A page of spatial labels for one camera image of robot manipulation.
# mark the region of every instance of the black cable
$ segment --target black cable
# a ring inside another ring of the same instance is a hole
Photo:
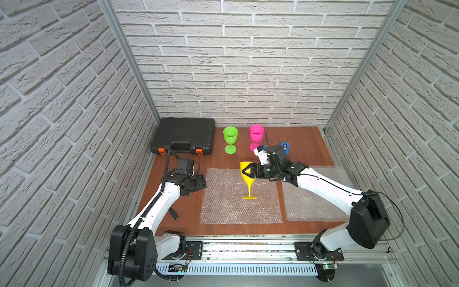
[[[119,285],[120,287],[129,287],[132,285],[132,283],[134,283],[135,279],[131,279],[129,280],[128,283],[126,283],[125,279],[124,279],[124,267],[126,266],[126,257],[128,255],[128,251],[129,251],[129,247],[132,243],[132,241],[134,241],[134,234],[135,232],[137,231],[137,228],[140,226],[140,224],[142,223],[144,217],[146,217],[146,215],[148,214],[148,212],[151,210],[151,208],[153,207],[153,205],[155,205],[155,203],[158,201],[158,199],[161,197],[161,195],[164,193],[164,187],[166,185],[166,177],[168,175],[168,168],[169,168],[169,158],[170,158],[170,154],[173,153],[176,157],[177,154],[174,153],[173,150],[169,149],[168,151],[168,154],[167,154],[167,158],[166,158],[166,166],[164,167],[164,176],[163,178],[161,179],[161,189],[158,193],[158,195],[156,195],[156,197],[152,200],[152,202],[147,206],[147,208],[145,209],[145,211],[142,213],[142,215],[140,216],[140,218],[137,220],[137,222],[134,224],[134,226],[131,228],[130,232],[129,232],[129,235],[128,235],[128,238],[126,239],[126,242],[124,243],[124,247],[123,247],[123,250],[121,252],[121,258],[120,258],[120,261],[119,261],[119,269],[118,269],[118,281],[119,281]]]
[[[323,178],[318,177],[318,176],[316,176],[316,175],[313,175],[313,174],[302,174],[302,175],[309,175],[309,176],[312,176],[312,177],[316,177],[316,178],[318,178],[318,179],[321,179],[321,180],[323,180],[323,181],[325,181],[325,182],[327,182],[327,183],[333,185],[334,187],[337,187],[337,188],[339,188],[339,189],[341,189],[341,190],[343,190],[343,191],[345,191],[345,192],[348,192],[348,193],[350,193],[350,194],[353,194],[353,195],[369,196],[369,195],[373,195],[373,194],[377,194],[377,193],[380,193],[380,194],[384,195],[387,199],[389,199],[389,201],[390,201],[390,202],[393,204],[393,206],[395,206],[395,208],[397,209],[398,214],[399,214],[399,217],[400,217],[400,221],[402,222],[402,230],[400,231],[400,233],[399,233],[397,236],[395,236],[395,237],[393,237],[393,238],[389,238],[389,239],[380,239],[380,241],[395,240],[395,239],[399,238],[400,236],[402,236],[402,233],[403,233],[403,231],[405,230],[405,220],[403,219],[403,214],[402,214],[402,212],[400,211],[400,209],[398,208],[398,206],[395,204],[395,202],[392,201],[392,200],[389,198],[389,196],[387,196],[385,193],[380,192],[380,191],[374,191],[374,192],[372,192],[372,193],[360,193],[360,194],[358,194],[358,193],[352,193],[352,192],[347,191],[347,190],[345,190],[344,188],[341,188],[341,187],[339,187],[339,186],[337,186],[337,185],[335,185],[335,184],[329,182],[328,180],[324,180]]]

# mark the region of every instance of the wooden tabletop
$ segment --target wooden tabletop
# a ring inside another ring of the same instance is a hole
[[[270,145],[279,145],[282,141],[290,143],[291,161],[300,161],[307,165],[334,165],[327,150],[320,131],[316,127],[291,127],[291,128],[265,128]],[[249,128],[238,128],[239,134],[234,154],[227,154],[224,147],[227,145],[223,139],[223,128],[215,129],[213,152],[208,156],[192,156],[179,154],[183,158],[192,158],[201,163],[200,174],[206,176],[209,168],[239,169],[239,162],[258,161],[258,158],[249,150],[252,142]],[[156,193],[164,172],[166,156],[156,156],[151,169],[145,191],[139,205],[138,212],[149,202]],[[169,169],[176,166],[177,160],[171,156]],[[343,222],[317,222],[317,221],[287,221],[282,194],[282,184],[277,182],[280,211],[283,223],[280,224],[201,224],[200,214],[204,191],[180,197],[172,208],[179,215],[174,220],[166,214],[158,227],[157,236],[167,230],[184,232],[186,235],[257,235],[257,234],[302,234],[318,233],[325,228],[332,228]]]

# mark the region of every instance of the metal profile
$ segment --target metal profile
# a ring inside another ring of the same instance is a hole
[[[379,28],[378,32],[376,33],[375,38],[371,42],[367,52],[365,53],[362,61],[357,66],[357,70],[355,71],[354,75],[352,75],[351,80],[347,84],[346,88],[343,91],[343,94],[338,101],[333,113],[331,114],[329,120],[325,124],[324,132],[328,134],[330,128],[335,123],[338,115],[341,113],[341,110],[344,108],[347,100],[351,96],[352,91],[356,88],[358,82],[365,74],[368,66],[373,61],[374,57],[376,56],[377,52],[381,48],[382,42],[386,39],[389,32],[392,30],[398,16],[402,12],[403,8],[405,7],[408,0],[395,0],[394,4],[391,7],[391,10],[387,14],[387,17],[384,19],[381,27]]]
[[[110,24],[110,27],[113,30],[113,34],[115,35],[116,40],[118,41],[119,47],[123,52],[124,56],[126,57],[126,62],[129,65],[129,68],[132,71],[135,81],[137,85],[139,85],[139,89],[145,99],[145,102],[148,108],[153,115],[153,118],[156,121],[156,124],[159,124],[159,120],[161,117],[158,114],[158,111],[155,107],[153,100],[151,99],[150,91],[148,90],[145,79],[143,78],[142,72],[140,71],[139,65],[135,60],[134,53],[131,50],[131,46],[129,45],[128,38],[124,34],[123,27],[116,15],[115,8],[110,0],[99,0],[101,4],[102,11],[104,12],[105,17],[107,17],[107,21]]]

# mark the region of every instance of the bubble wrap sheet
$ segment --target bubble wrap sheet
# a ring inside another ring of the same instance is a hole
[[[282,223],[276,184],[255,179],[252,184],[253,200],[239,169],[207,169],[207,188],[202,200],[201,223],[249,224]]]
[[[354,188],[344,167],[311,166],[318,173],[342,185]],[[317,194],[283,182],[285,213],[289,221],[348,221],[349,217],[338,207]]]

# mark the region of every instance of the white brick wall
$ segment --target white brick wall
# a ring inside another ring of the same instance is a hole
[[[217,126],[323,126],[392,4],[112,2],[160,115],[213,117]],[[249,109],[252,101],[264,109]],[[319,102],[330,106],[314,109]]]
[[[0,2],[0,286],[90,286],[156,123],[100,5]]]
[[[401,209],[389,244],[411,286],[459,284],[458,7],[410,0],[327,134],[360,189]]]

